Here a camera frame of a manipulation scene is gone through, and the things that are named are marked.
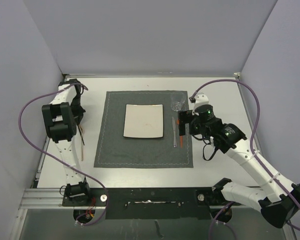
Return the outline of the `dark grey cloth placemat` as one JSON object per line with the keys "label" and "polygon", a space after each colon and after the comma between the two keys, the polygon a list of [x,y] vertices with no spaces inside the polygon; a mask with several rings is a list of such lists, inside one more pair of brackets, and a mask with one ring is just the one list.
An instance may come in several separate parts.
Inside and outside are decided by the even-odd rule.
{"label": "dark grey cloth placemat", "polygon": [[[171,93],[174,91],[110,91],[104,104],[94,167],[98,168],[192,168],[192,138],[183,137],[183,148],[173,147]],[[126,105],[163,105],[162,138],[125,138]]]}

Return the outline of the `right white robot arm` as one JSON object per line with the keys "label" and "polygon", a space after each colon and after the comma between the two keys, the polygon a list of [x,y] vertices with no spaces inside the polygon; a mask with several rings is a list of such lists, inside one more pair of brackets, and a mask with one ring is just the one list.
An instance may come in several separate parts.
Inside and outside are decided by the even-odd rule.
{"label": "right white robot arm", "polygon": [[234,124],[215,117],[209,104],[178,114],[179,135],[201,135],[217,151],[239,164],[259,185],[246,187],[223,178],[214,187],[217,204],[237,202],[259,211],[272,226],[281,229],[300,209],[300,183],[295,184],[277,171],[259,151],[253,149],[246,135]]}

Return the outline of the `dark thin utensil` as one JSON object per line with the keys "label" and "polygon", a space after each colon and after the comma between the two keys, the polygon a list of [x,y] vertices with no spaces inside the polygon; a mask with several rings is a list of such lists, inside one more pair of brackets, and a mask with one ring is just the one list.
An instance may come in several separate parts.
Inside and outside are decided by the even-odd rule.
{"label": "dark thin utensil", "polygon": [[83,136],[84,136],[84,129],[81,126],[81,124],[78,124],[77,126],[78,126],[78,131],[79,131],[79,134],[80,134],[80,137],[81,137],[81,144],[82,144],[82,146],[85,146],[85,142],[84,142],[84,138],[83,138]]}

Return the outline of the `clear plastic cup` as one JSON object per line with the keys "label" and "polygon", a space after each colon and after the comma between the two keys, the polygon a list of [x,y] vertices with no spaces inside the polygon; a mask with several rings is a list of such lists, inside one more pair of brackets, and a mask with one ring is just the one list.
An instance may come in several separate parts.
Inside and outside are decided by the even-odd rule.
{"label": "clear plastic cup", "polygon": [[176,112],[181,111],[186,100],[185,94],[181,91],[174,91],[171,93],[170,97],[171,97],[171,109]]}

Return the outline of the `silver table knife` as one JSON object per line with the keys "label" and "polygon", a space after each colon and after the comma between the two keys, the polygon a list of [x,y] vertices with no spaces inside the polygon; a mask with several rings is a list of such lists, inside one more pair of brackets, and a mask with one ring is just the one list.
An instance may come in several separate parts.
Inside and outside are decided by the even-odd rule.
{"label": "silver table knife", "polygon": [[173,128],[173,147],[177,147],[177,139],[176,139],[176,121],[175,118],[172,117],[172,128]]}

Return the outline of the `orange plastic spoon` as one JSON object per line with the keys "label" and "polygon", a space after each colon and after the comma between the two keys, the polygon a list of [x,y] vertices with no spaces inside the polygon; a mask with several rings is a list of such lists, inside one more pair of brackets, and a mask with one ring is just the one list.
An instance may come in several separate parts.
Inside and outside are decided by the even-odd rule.
{"label": "orange plastic spoon", "polygon": [[[177,126],[178,126],[178,130],[180,132],[180,128],[179,128],[180,121],[179,121],[179,119],[177,119],[176,123],[177,123]],[[180,135],[179,140],[180,140],[180,148],[183,148],[183,136]]]}

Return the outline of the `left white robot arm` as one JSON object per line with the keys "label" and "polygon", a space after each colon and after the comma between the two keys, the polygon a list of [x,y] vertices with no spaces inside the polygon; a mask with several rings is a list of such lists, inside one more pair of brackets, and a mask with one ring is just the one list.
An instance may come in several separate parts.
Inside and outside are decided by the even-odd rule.
{"label": "left white robot arm", "polygon": [[65,163],[64,199],[84,206],[92,199],[87,179],[79,173],[84,145],[79,125],[85,113],[81,106],[81,95],[85,87],[74,78],[61,82],[58,90],[54,99],[41,107],[44,126],[47,136],[58,150],[58,158]]}

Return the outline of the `gold fork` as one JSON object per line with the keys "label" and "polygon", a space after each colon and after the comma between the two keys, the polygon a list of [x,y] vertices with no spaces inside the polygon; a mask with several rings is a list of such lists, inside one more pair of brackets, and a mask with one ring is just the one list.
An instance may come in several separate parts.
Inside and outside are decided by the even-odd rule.
{"label": "gold fork", "polygon": [[80,130],[80,136],[81,136],[81,161],[84,161],[84,146],[85,146],[85,142],[83,139],[84,129],[81,125],[79,125],[78,128]]}

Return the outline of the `white square plate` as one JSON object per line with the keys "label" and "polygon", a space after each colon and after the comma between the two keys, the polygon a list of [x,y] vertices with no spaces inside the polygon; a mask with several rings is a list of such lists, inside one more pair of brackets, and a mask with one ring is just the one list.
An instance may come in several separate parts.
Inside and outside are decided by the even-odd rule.
{"label": "white square plate", "polygon": [[164,135],[163,105],[127,104],[123,136],[134,139],[157,139]]}

